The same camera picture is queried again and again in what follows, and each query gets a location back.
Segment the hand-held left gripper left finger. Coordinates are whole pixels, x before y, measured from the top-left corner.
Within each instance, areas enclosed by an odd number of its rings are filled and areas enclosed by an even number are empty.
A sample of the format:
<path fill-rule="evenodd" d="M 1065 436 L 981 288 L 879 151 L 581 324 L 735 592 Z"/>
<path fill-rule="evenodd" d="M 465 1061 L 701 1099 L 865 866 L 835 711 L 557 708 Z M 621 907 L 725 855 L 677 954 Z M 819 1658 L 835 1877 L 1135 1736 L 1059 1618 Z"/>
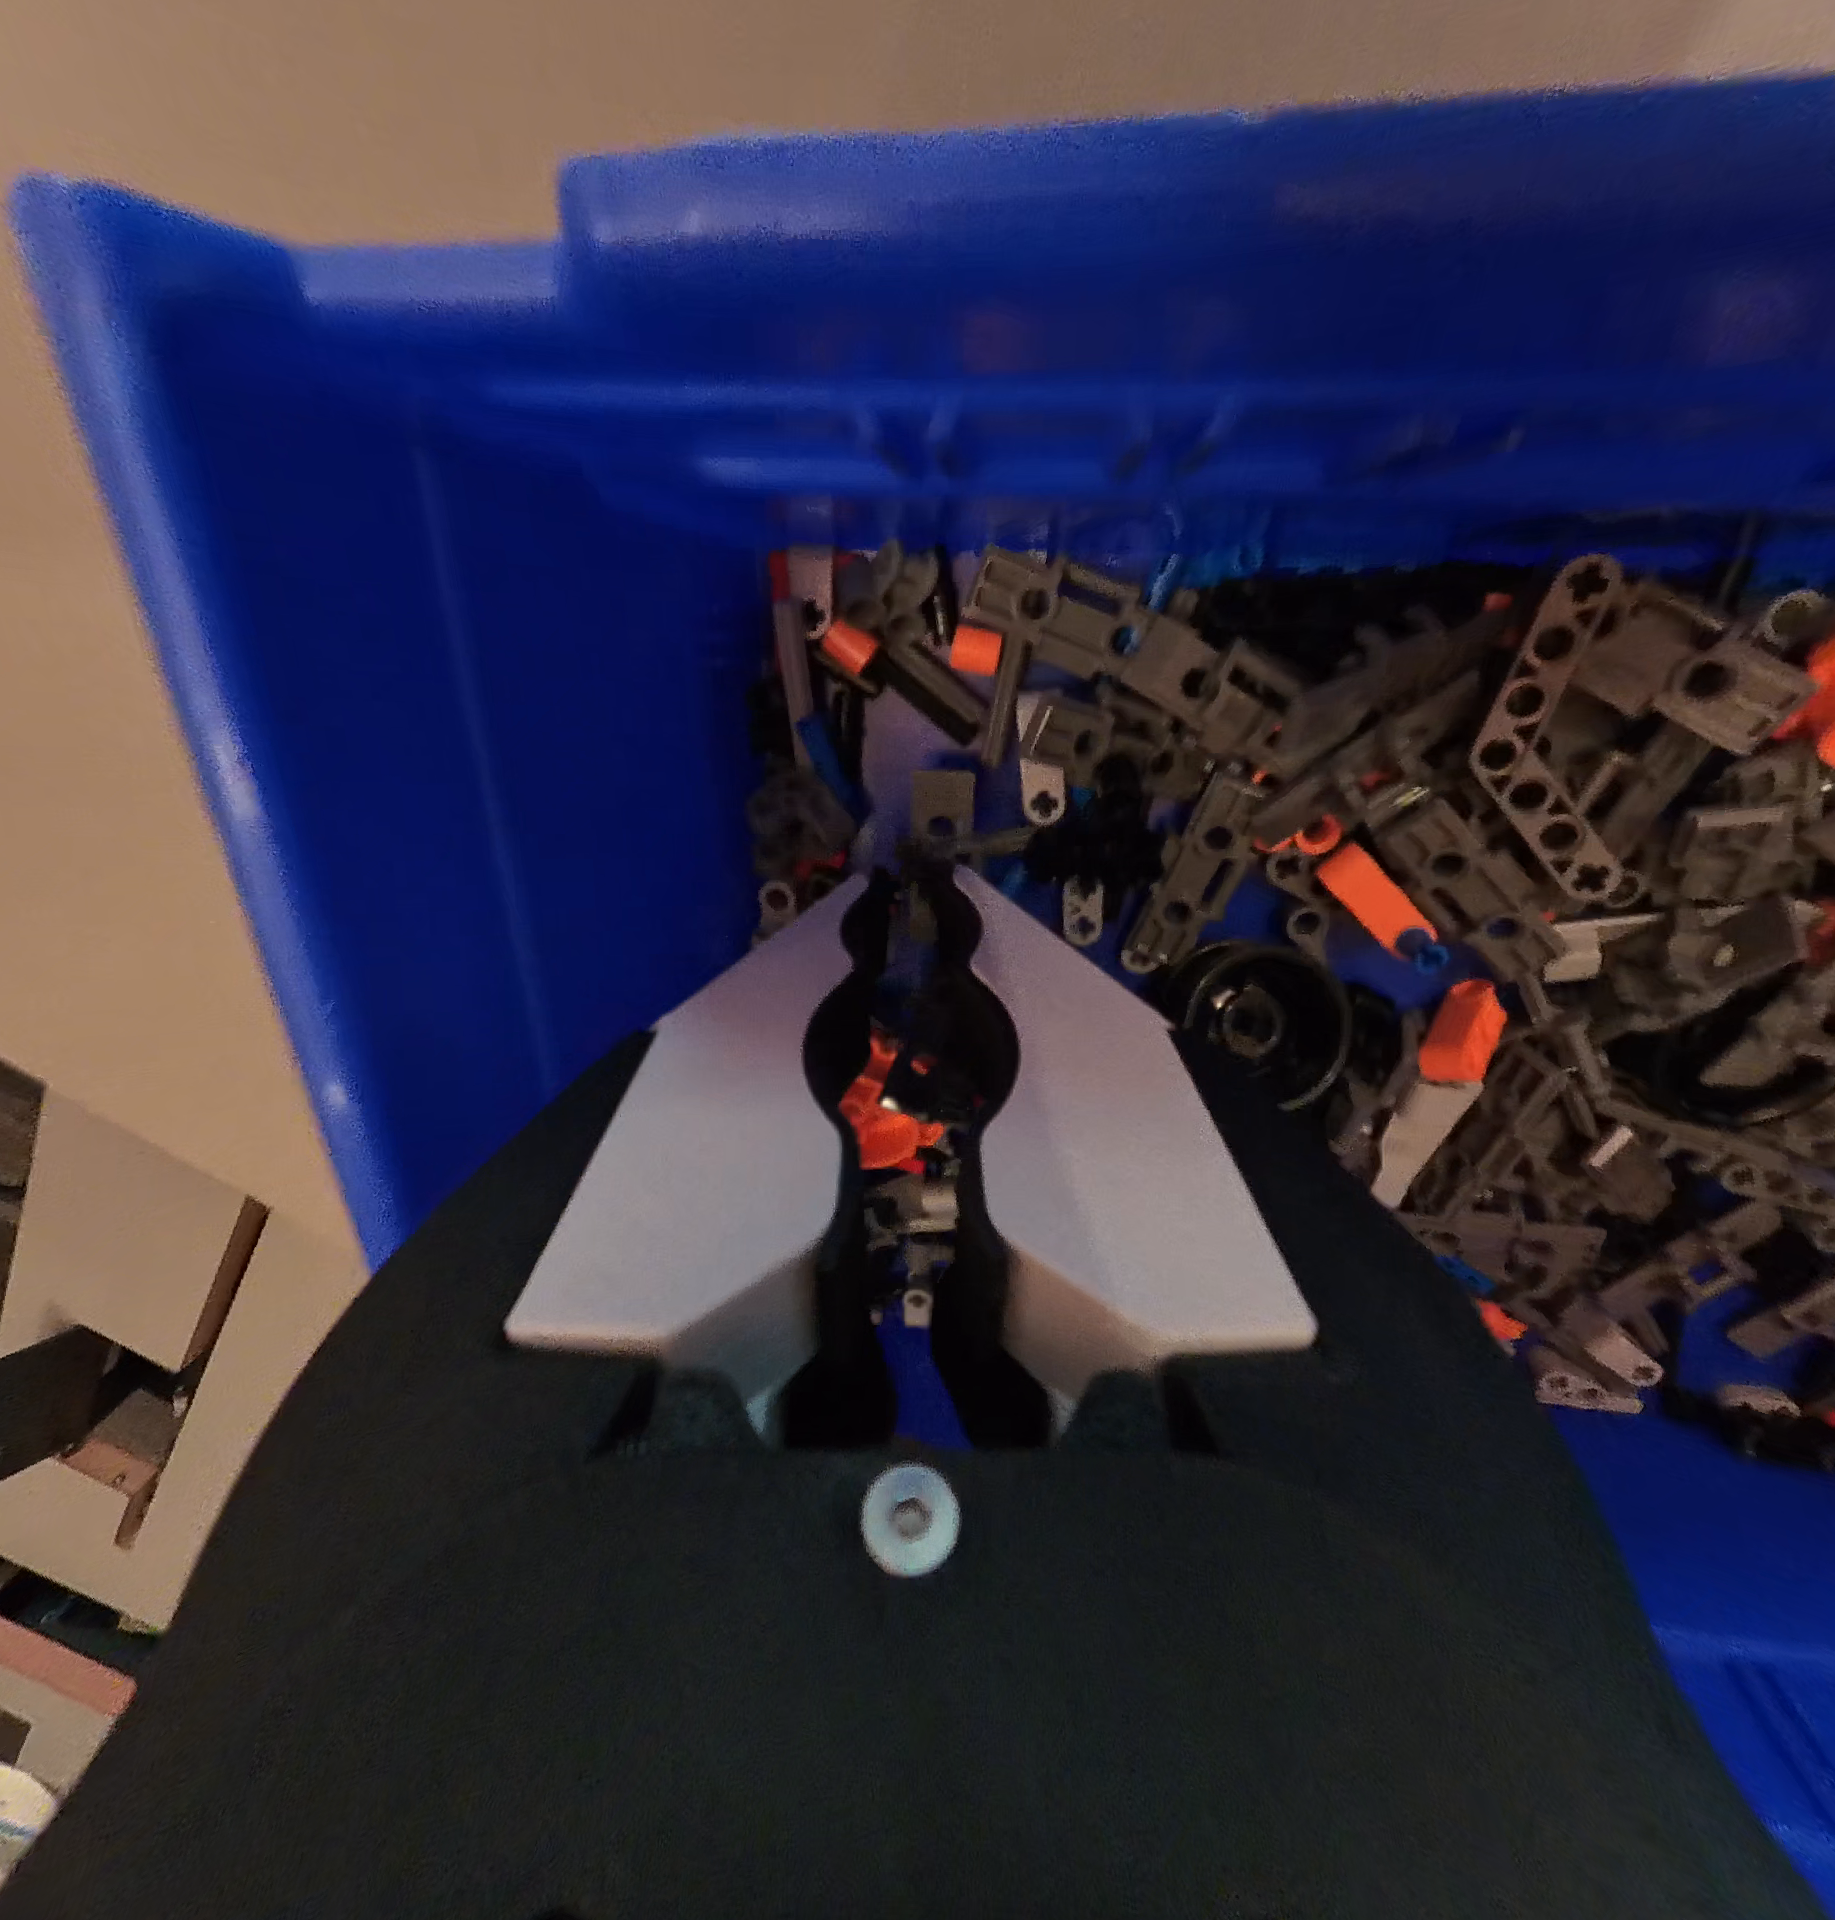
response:
<path fill-rule="evenodd" d="M 853 876 L 659 1018 L 503 1332 L 713 1372 L 797 1448 L 875 1448 L 895 1389 L 871 1322 L 855 1129 L 897 887 Z"/>

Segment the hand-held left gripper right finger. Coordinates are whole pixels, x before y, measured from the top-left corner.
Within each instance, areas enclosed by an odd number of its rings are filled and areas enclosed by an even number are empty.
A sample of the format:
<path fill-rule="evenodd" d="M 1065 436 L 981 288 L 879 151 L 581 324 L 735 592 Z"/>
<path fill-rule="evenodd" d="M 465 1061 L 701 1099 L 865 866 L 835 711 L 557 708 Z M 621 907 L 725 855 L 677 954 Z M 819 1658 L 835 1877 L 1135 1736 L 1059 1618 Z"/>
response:
<path fill-rule="evenodd" d="M 1163 1017 L 931 868 L 931 1075 L 959 1227 L 931 1356 L 973 1448 L 1037 1448 L 1101 1375 L 1309 1351 L 1315 1316 Z"/>

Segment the dark grey connector piece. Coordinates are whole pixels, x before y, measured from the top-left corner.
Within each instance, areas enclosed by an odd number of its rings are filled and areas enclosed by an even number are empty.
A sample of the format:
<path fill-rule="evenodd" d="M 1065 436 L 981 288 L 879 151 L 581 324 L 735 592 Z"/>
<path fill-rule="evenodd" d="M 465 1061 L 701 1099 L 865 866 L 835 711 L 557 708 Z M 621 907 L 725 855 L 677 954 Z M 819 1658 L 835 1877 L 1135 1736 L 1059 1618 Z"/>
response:
<path fill-rule="evenodd" d="M 949 866 L 981 878 L 1015 900 L 1025 890 L 1025 853 L 1033 829 L 1019 816 L 979 811 L 977 775 L 969 766 L 923 768 L 911 777 L 907 822 L 889 866 L 897 881 L 891 912 L 889 961 L 913 973 L 935 944 L 929 899 L 917 888 L 921 868 Z"/>

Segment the blue plastic bin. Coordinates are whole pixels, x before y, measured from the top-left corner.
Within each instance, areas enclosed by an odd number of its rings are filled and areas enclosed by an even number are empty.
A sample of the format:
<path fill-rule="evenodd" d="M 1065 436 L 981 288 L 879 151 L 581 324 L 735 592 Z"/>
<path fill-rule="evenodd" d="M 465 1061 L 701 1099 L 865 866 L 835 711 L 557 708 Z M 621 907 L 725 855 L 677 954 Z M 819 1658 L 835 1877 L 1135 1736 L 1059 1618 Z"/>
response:
<path fill-rule="evenodd" d="M 0 1916 L 1835 1916 L 1835 1471 L 1545 1406 L 1185 1035 L 1309 1351 L 967 1443 L 891 923 L 889 1440 L 503 1332 L 655 1023 L 835 892 L 757 936 L 769 554 L 1835 602 L 1835 77 L 583 157 L 517 244 L 14 219 L 379 1267 Z"/>

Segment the pile of toy building pieces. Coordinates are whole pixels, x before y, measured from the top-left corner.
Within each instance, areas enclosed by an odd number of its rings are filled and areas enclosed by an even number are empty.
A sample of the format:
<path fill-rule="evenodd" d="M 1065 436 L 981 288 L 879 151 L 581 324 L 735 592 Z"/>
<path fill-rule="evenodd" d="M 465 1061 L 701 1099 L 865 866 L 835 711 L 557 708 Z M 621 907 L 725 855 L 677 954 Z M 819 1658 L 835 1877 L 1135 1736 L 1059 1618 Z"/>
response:
<path fill-rule="evenodd" d="M 1155 598 L 1041 549 L 767 573 L 761 940 L 969 766 L 1033 829 L 1011 902 L 1155 1014 L 1211 940 L 1337 977 L 1341 1084 L 1265 1100 L 1543 1404 L 1835 1473 L 1835 600 L 1599 553 Z"/>

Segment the black pulley wheel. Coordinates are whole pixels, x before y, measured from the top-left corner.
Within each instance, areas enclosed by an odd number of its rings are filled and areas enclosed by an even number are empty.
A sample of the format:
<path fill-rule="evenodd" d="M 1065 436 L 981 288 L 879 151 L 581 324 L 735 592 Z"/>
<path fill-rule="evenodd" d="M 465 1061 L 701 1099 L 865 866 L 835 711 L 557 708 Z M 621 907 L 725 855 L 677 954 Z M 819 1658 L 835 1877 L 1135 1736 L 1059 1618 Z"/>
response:
<path fill-rule="evenodd" d="M 1153 974 L 1149 1003 L 1231 1058 L 1281 1112 L 1319 1107 L 1351 1058 L 1355 1011 L 1345 986 L 1295 949 L 1205 943 Z"/>

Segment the white furniture panel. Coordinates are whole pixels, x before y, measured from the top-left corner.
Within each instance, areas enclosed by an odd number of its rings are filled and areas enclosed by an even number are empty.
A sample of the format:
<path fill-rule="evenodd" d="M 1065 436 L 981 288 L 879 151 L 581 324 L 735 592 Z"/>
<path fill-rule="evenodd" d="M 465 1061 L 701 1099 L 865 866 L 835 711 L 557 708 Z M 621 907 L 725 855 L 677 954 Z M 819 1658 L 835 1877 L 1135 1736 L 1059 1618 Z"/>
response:
<path fill-rule="evenodd" d="M 177 1461 L 269 1211 L 50 1093 L 0 1315 L 0 1559 L 147 1630 L 217 1494 Z"/>

